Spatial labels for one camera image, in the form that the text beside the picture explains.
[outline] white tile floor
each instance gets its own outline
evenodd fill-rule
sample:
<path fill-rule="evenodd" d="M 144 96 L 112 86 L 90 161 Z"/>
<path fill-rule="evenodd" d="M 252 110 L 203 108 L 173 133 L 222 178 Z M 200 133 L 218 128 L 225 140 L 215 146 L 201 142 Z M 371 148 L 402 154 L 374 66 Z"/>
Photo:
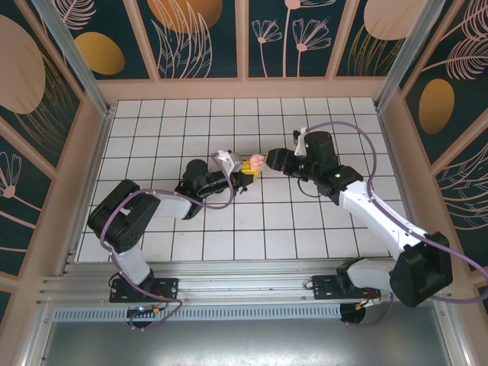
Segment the white tile floor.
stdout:
<path fill-rule="evenodd" d="M 343 120 L 370 133 L 378 155 L 375 191 L 405 216 L 374 106 L 369 98 L 198 99 L 121 101 L 115 115 L 90 210 L 121 179 L 143 188 L 172 190 L 195 158 L 218 149 L 243 157 L 270 149 L 293 149 L 293 129 Z M 334 133 L 342 164 L 364 177 L 372 166 L 365 142 L 352 129 Z M 210 170 L 216 168 L 210 164 Z M 302 184 L 306 193 L 316 187 Z M 227 192 L 210 197 L 225 203 Z M 76 260 L 106 262 L 95 234 L 85 226 Z M 328 198 L 303 195 L 296 179 L 266 170 L 226 210 L 202 210 L 193 220 L 155 218 L 141 242 L 148 262 L 302 259 L 387 256 L 388 251 L 358 219 Z"/>

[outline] gray floor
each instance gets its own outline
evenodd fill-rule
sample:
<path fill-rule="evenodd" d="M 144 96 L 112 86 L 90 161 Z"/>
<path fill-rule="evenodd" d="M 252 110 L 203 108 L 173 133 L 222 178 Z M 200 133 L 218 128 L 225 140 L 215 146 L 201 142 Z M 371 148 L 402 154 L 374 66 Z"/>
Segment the gray floor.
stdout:
<path fill-rule="evenodd" d="M 368 329 L 337 319 L 168 322 L 147 333 L 123 323 L 57 323 L 44 365 L 451 365 L 431 306 L 398 303 Z"/>

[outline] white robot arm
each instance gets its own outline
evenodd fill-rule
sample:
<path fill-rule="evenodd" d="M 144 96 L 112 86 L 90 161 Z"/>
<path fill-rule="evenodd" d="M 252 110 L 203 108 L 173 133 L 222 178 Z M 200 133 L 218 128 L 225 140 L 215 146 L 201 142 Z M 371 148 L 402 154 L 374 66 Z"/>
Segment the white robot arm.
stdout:
<path fill-rule="evenodd" d="M 271 169 L 304 181 L 313 181 L 320 194 L 355 215 L 384 244 L 391 261 L 355 258 L 337 270 L 337 283 L 347 294 L 354 287 L 371 287 L 394 292 L 407 306 L 415 307 L 452 282 L 451 258 L 446 252 L 427 246 L 411 233 L 448 246 L 440 233 L 429 235 L 401 217 L 374 192 L 353 168 L 339 164 L 332 137 L 324 131 L 294 131 L 295 151 L 274 149 L 266 163 Z M 397 219 L 405 231 L 373 202 Z"/>

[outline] tan oval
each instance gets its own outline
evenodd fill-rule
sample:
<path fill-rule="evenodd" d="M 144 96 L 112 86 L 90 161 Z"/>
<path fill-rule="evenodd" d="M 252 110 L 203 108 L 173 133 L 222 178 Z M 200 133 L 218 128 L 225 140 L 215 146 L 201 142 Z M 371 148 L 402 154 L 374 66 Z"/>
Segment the tan oval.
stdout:
<path fill-rule="evenodd" d="M 425 0 L 368 0 L 366 31 L 378 40 L 401 40 L 409 35 Z"/>
<path fill-rule="evenodd" d="M 0 105 L 19 114 L 32 112 L 46 86 L 43 55 L 30 34 L 3 15 L 0 54 Z"/>
<path fill-rule="evenodd" d="M 190 30 L 190 11 L 187 1 L 195 15 L 202 16 L 207 27 L 210 28 L 218 22 L 223 9 L 222 0 L 147 0 L 147 3 L 154 16 L 165 27 L 178 33 L 195 33 L 200 28 L 194 27 Z M 181 13 L 174 10 L 176 6 L 181 9 Z M 183 14 L 184 22 L 178 22 L 181 17 L 177 17 L 177 14 Z"/>
<path fill-rule="evenodd" d="M 103 75 L 113 75 L 124 69 L 122 50 L 104 34 L 83 33 L 77 36 L 75 42 L 91 70 Z"/>
<path fill-rule="evenodd" d="M 434 79 L 424 88 L 419 104 L 420 126 L 426 133 L 442 131 L 454 110 L 454 89 L 443 79 Z"/>

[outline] metal bracket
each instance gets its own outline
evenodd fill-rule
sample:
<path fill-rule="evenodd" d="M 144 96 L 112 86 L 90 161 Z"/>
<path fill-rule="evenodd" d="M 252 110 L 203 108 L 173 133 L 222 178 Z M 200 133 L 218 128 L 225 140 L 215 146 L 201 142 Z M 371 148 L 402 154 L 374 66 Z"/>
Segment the metal bracket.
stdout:
<path fill-rule="evenodd" d="M 151 294 L 158 294 L 158 291 L 164 297 L 176 299 L 178 296 L 178 279 L 177 278 L 155 278 L 152 282 Z M 128 291 L 127 283 L 124 280 L 117 279 L 112 282 L 110 297 L 111 303 L 155 303 L 157 300 L 146 297 L 136 291 Z"/>
<path fill-rule="evenodd" d="M 336 276 L 313 276 L 312 287 L 315 300 L 364 299 L 371 295 L 364 288 L 356 287 L 344 294 L 344 291 L 337 285 Z M 379 290 L 371 289 L 371 291 L 377 296 L 381 296 Z"/>

